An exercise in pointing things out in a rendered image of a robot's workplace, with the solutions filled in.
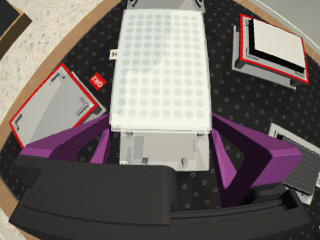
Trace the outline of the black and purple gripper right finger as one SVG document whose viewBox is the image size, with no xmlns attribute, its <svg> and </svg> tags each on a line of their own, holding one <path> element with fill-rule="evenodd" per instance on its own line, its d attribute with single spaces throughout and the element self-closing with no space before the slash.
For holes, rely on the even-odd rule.
<svg viewBox="0 0 320 240">
<path fill-rule="evenodd" d="M 244 161 L 238 172 L 218 132 L 243 152 Z M 236 206 L 255 186 L 282 182 L 302 159 L 295 145 L 214 113 L 208 138 L 222 207 Z"/>
</svg>

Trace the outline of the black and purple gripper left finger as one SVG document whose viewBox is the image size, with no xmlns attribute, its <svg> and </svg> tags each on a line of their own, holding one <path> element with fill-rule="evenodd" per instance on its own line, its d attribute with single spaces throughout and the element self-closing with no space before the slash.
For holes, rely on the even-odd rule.
<svg viewBox="0 0 320 240">
<path fill-rule="evenodd" d="M 110 112 L 84 124 L 29 143 L 19 154 L 78 162 L 77 153 L 102 133 L 89 163 L 107 164 L 113 138 L 109 117 Z"/>
</svg>

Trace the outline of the white microplate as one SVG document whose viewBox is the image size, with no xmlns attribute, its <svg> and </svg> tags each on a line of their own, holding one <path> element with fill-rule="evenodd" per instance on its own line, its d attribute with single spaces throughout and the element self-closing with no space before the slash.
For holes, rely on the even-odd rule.
<svg viewBox="0 0 320 240">
<path fill-rule="evenodd" d="M 202 11 L 124 9 L 109 124 L 112 132 L 210 134 Z"/>
</svg>

